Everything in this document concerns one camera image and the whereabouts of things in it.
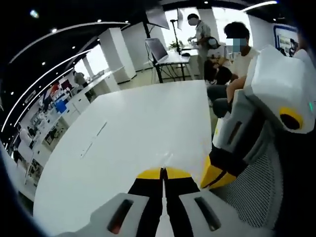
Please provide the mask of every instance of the yellow ring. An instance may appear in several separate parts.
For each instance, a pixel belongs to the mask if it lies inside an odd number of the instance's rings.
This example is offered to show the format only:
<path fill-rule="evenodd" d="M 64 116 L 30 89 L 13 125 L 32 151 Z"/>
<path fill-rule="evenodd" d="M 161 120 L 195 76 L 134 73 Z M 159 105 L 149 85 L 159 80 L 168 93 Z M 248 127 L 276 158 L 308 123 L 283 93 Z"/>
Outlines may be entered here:
<path fill-rule="evenodd" d="M 280 109 L 280 116 L 281 115 L 289 115 L 292 118 L 294 118 L 298 123 L 299 123 L 299 129 L 302 129 L 303 127 L 303 117 L 298 114 L 296 111 L 294 111 L 293 109 L 290 109 L 288 107 L 281 107 Z"/>

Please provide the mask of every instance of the white robot arm casing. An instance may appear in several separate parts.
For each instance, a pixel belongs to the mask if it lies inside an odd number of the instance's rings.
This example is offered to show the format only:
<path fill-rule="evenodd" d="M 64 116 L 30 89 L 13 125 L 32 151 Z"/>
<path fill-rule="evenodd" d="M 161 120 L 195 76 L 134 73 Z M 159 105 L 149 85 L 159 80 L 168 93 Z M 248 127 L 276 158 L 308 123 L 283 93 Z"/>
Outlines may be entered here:
<path fill-rule="evenodd" d="M 270 45 L 264 48 L 249 65 L 244 93 L 284 130 L 304 134 L 314 129 L 316 70 L 306 51 L 290 58 Z"/>

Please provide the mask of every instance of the black ceiling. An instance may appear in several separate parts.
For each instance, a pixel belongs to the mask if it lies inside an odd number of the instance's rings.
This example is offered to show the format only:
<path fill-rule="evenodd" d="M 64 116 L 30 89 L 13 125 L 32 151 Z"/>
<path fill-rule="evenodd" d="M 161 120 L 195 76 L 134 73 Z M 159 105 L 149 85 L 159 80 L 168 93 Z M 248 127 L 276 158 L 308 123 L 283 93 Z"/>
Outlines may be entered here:
<path fill-rule="evenodd" d="M 140 1 L 143 0 L 28 0 L 18 3 L 16 1 L 7 1 L 5 7 L 2 7 L 3 11 L 0 16 L 4 26 L 1 34 L 0 54 L 0 76 L 3 78 L 1 98 L 4 112 L 1 112 L 0 123 L 3 124 L 12 106 L 35 80 L 55 65 L 77 54 L 89 40 L 100 35 L 109 26 L 85 26 L 54 34 L 31 46 L 9 64 L 10 60 L 19 51 L 33 41 L 49 34 L 53 28 L 62 29 L 77 24 L 96 22 L 98 19 L 101 19 L 102 22 L 125 22 L 128 20 L 131 24 L 138 23 L 142 19 L 139 14 Z M 243 9 L 246 7 L 246 2 L 252 5 L 261 1 L 209 0 L 209 4 L 204 4 L 204 0 L 179 2 L 164 0 L 163 2 L 170 2 L 164 5 L 164 9 L 168 10 L 185 6 L 197 6 L 198 8 L 222 6 Z M 30 16 L 32 9 L 39 13 L 38 19 Z M 283 17 L 278 5 L 265 6 L 264 9 L 254 9 L 249 11 L 248 14 L 255 15 L 269 22 L 272 22 L 273 18 Z M 97 43 L 95 40 L 86 49 L 94 47 Z M 34 88 L 38 89 L 39 86 L 47 85 L 57 77 L 56 73 L 60 75 L 64 72 L 67 64 L 65 63 L 49 73 Z M 12 132 L 16 131 L 8 124 L 14 123 L 21 114 L 24 109 L 22 105 L 24 100 L 23 98 L 11 114 L 4 131 L 5 136 L 7 133 L 11 135 Z"/>

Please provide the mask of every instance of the white tabletop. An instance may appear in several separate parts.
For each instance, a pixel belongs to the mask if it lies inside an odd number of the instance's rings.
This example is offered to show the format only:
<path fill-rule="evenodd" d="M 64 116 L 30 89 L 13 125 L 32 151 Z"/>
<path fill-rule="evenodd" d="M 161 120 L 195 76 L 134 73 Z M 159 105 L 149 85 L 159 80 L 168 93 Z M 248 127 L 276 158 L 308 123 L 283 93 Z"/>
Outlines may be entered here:
<path fill-rule="evenodd" d="M 49 235 L 77 231 L 89 223 L 94 210 L 128 192 L 146 169 L 173 166 L 199 182 L 210 150 L 204 81 L 101 95 L 72 124 L 46 163 L 34 218 Z"/>
<path fill-rule="evenodd" d="M 170 65 L 170 64 L 187 64 L 190 61 L 190 57 L 184 57 L 177 52 L 169 52 L 167 56 L 161 58 L 156 65 Z"/>

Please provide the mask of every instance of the window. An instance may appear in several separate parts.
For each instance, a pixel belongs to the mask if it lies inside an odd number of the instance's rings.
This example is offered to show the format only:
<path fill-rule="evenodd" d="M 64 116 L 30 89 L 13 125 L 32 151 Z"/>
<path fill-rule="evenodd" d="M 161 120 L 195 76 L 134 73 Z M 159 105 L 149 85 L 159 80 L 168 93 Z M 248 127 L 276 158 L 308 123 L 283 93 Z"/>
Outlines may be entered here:
<path fill-rule="evenodd" d="M 109 68 L 99 44 L 87 53 L 87 59 L 94 75 Z"/>
<path fill-rule="evenodd" d="M 178 29 L 177 23 L 175 23 L 174 26 L 176 27 L 178 40 L 182 41 L 182 43 L 186 45 L 188 44 L 188 38 L 196 35 L 196 27 L 190 26 L 188 24 L 188 21 L 187 21 L 188 15 L 190 15 L 191 13 L 194 13 L 199 16 L 199 13 L 195 7 L 182 8 L 181 10 L 183 13 L 183 21 L 184 21 L 182 25 L 182 30 Z M 173 41 L 174 42 L 176 41 L 172 23 L 170 22 L 170 20 L 178 19 L 178 14 L 177 14 L 177 10 L 166 11 L 165 14 L 167 17 L 170 30 L 162 28 L 162 34 L 163 34 L 163 38 L 166 43 L 166 46 L 169 47 Z"/>
<path fill-rule="evenodd" d="M 220 42 L 222 43 L 226 42 L 224 27 L 233 21 L 239 21 L 239 22 L 244 23 L 245 26 L 248 28 L 250 32 L 249 45 L 253 46 L 253 39 L 252 39 L 249 17 L 246 13 L 235 10 L 235 9 L 230 9 L 230 8 L 212 7 L 212 9 L 213 9 L 213 13 L 216 20 Z"/>
<path fill-rule="evenodd" d="M 90 76 L 89 76 L 89 73 L 88 73 L 88 70 L 87 70 L 87 68 L 85 67 L 85 65 L 84 65 L 82 59 L 80 59 L 80 61 L 77 62 L 77 64 L 75 65 L 75 71 L 76 71 L 77 73 L 83 73 L 83 74 L 84 74 L 84 78 L 90 77 Z"/>

